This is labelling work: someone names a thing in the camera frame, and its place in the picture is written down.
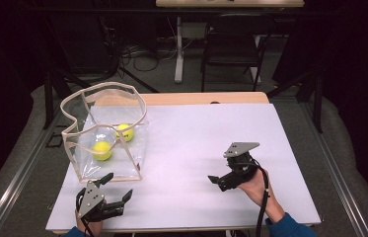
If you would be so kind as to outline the person's left hand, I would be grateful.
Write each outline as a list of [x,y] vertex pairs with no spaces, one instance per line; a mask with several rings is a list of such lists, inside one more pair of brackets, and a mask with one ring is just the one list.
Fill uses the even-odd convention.
[[78,212],[75,212],[76,215],[76,228],[80,232],[82,236],[85,234],[93,235],[94,237],[99,237],[102,233],[104,223],[102,221],[99,222],[83,222],[78,215]]

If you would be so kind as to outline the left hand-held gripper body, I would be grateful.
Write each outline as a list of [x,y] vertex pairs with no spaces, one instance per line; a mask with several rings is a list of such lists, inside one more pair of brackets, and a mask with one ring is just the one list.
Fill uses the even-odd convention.
[[81,220],[102,221],[123,215],[123,201],[105,203],[105,200],[100,188],[94,182],[88,182],[77,195],[77,212]]

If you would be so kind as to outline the white desk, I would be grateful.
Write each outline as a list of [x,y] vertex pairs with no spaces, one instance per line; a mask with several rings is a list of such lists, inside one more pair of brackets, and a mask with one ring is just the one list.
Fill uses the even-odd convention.
[[[304,0],[156,0],[157,7],[163,8],[298,8],[304,6]],[[175,82],[183,82],[184,53],[182,18],[177,17],[177,61]]]

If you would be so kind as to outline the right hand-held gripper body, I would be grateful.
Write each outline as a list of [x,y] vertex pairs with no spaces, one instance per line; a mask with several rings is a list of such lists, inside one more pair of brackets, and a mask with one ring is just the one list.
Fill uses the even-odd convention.
[[249,181],[257,172],[259,163],[255,160],[250,151],[259,147],[258,142],[233,142],[225,151],[224,157],[231,168],[235,181],[240,184]]

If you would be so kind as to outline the black metal stand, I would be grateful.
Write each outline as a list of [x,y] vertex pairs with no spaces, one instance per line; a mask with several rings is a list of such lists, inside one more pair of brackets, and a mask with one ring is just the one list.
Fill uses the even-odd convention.
[[45,122],[53,121],[53,96],[72,94],[71,83],[88,88],[122,69],[126,35],[121,17],[47,13],[39,17],[36,47],[43,62]]
[[319,72],[309,71],[303,73],[297,78],[294,78],[276,89],[267,92],[269,98],[275,97],[283,91],[299,84],[300,89],[297,91],[295,98],[299,103],[306,103],[311,97],[314,97],[312,109],[312,122],[318,132],[322,130],[322,104],[323,104],[323,78]]

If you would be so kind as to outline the yellow tennis ball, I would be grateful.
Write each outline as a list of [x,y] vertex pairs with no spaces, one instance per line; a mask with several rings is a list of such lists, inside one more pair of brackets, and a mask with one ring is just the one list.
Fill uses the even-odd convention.
[[134,137],[134,129],[128,123],[119,124],[117,127],[119,131],[115,133],[116,138],[120,138],[120,135],[124,137],[126,142],[129,142]]
[[108,160],[111,157],[111,144],[107,141],[97,141],[93,146],[94,158],[100,161]]

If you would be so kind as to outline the black chair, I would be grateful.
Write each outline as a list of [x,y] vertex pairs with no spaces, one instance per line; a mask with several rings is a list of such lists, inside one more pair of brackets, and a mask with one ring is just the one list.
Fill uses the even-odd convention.
[[253,90],[264,58],[266,44],[275,29],[275,21],[266,14],[226,13],[211,19],[204,32],[200,72],[201,91],[206,82],[206,66],[255,68]]

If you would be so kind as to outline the person's right hand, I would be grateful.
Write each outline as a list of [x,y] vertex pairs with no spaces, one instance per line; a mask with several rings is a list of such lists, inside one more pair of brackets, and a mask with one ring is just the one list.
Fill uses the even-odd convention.
[[262,205],[263,194],[265,190],[268,190],[265,212],[271,215],[280,210],[280,205],[274,196],[271,186],[265,186],[261,170],[257,170],[256,174],[249,181],[241,183],[239,188],[257,205]]

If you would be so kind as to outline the metal floor rail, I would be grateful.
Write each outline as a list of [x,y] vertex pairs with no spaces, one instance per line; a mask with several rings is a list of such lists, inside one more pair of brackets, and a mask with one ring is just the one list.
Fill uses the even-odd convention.
[[368,225],[364,220],[364,217],[357,205],[357,202],[352,195],[344,177],[342,176],[336,162],[334,156],[331,153],[331,150],[324,138],[322,133],[319,133],[316,129],[313,118],[312,118],[312,110],[308,104],[300,103],[300,108],[304,117],[307,120],[307,124],[314,134],[314,137],[317,139],[321,150],[324,153],[324,163],[326,169],[331,177],[331,181],[336,189],[337,195],[342,203],[343,209],[345,210],[349,222],[351,223],[354,232],[357,237],[368,237]]
[[27,127],[0,172],[0,237],[57,237],[46,229],[68,162],[63,119]]

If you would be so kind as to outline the clear bag with beige trim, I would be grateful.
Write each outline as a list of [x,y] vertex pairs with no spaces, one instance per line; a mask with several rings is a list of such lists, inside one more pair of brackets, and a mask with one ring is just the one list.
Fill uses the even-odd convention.
[[[113,173],[116,181],[142,178],[148,141],[147,107],[137,90],[129,85],[108,82],[79,90],[65,98],[60,110],[68,125],[62,131],[64,148],[81,182],[96,180]],[[115,137],[119,124],[128,123],[134,137],[126,142],[122,134]],[[111,144],[111,157],[94,158],[97,141]]]

